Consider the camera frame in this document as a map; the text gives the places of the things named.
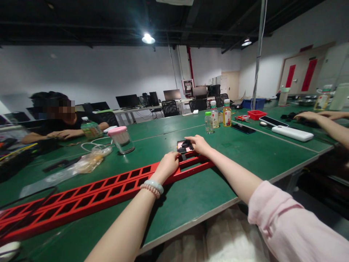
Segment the pink lid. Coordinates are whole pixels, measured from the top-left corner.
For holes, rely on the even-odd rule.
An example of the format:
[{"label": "pink lid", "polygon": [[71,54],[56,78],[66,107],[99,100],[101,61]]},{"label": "pink lid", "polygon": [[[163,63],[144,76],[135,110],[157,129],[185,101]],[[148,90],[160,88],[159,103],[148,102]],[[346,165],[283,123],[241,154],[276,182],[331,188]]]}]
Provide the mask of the pink lid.
[{"label": "pink lid", "polygon": [[127,131],[127,127],[122,126],[122,127],[115,127],[111,130],[108,131],[108,136],[114,136],[123,132]]}]

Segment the red box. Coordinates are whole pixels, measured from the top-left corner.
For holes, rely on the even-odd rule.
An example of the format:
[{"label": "red box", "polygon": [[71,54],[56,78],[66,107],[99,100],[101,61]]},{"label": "red box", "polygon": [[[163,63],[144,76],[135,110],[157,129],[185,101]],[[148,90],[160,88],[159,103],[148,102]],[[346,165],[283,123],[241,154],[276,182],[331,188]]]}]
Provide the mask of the red box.
[{"label": "red box", "polygon": [[251,119],[259,120],[262,116],[266,115],[266,112],[253,110],[253,111],[247,111],[247,114],[250,116]]}]

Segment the hand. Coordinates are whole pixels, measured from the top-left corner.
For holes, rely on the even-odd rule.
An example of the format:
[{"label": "hand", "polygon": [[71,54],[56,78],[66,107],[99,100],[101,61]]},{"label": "hand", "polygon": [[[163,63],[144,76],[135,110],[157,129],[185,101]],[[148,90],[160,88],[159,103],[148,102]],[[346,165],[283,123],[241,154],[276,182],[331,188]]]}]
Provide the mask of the hand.
[{"label": "hand", "polygon": [[48,135],[46,135],[47,138],[55,138],[57,136],[59,136],[63,131],[54,131],[52,133],[49,133]]},{"label": "hand", "polygon": [[77,130],[67,129],[67,130],[60,131],[59,138],[62,140],[67,140],[72,137],[82,136],[83,134],[84,132],[81,129],[77,129]]},{"label": "hand", "polygon": [[311,122],[316,122],[317,120],[319,120],[322,117],[323,116],[321,116],[317,113],[314,113],[314,112],[303,112],[303,113],[296,115],[293,119],[299,120],[300,118],[305,118],[306,120],[309,120]]},{"label": "hand", "polygon": [[323,112],[319,112],[319,115],[328,117],[331,120],[336,120],[336,119],[340,119],[340,118],[347,118],[349,117],[349,113],[348,112],[333,112],[333,111],[323,111]]},{"label": "hand", "polygon": [[180,155],[178,152],[170,152],[164,155],[150,179],[163,184],[178,168],[178,157]]},{"label": "hand", "polygon": [[207,154],[212,150],[212,147],[210,147],[210,145],[205,141],[205,139],[202,136],[187,136],[185,137],[185,139],[190,140],[194,150],[198,152],[200,155],[207,156]]}]

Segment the smartphone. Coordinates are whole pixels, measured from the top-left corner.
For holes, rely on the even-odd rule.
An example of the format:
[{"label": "smartphone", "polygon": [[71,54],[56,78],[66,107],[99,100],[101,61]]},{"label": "smartphone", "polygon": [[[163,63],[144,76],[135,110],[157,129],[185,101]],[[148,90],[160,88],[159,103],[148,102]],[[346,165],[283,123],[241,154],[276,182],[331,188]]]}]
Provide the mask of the smartphone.
[{"label": "smartphone", "polygon": [[268,116],[262,116],[259,120],[261,120],[262,122],[265,122],[271,126],[286,126],[286,127],[289,126],[288,124],[285,124],[283,122],[280,122],[280,121],[275,120],[273,118],[270,118]]},{"label": "smartphone", "polygon": [[241,124],[232,125],[232,128],[237,129],[237,130],[239,130],[239,131],[241,131],[241,132],[243,132],[243,133],[245,133],[245,134],[248,134],[248,135],[255,132],[254,129],[249,128],[249,127],[247,127],[247,126],[243,126],[243,125],[241,125]]}]

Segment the lamp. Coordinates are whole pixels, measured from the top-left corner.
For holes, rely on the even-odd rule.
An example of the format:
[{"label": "lamp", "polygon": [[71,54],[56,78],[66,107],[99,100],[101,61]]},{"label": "lamp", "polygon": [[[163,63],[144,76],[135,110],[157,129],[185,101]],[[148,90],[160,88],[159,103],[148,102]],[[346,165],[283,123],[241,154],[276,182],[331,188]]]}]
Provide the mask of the lamp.
[{"label": "lamp", "polygon": [[150,34],[145,33],[144,37],[142,38],[142,41],[146,44],[154,44],[155,43],[155,39],[151,37]]},{"label": "lamp", "polygon": [[242,43],[242,46],[247,46],[252,44],[251,40],[249,38],[246,38],[245,41]]}]

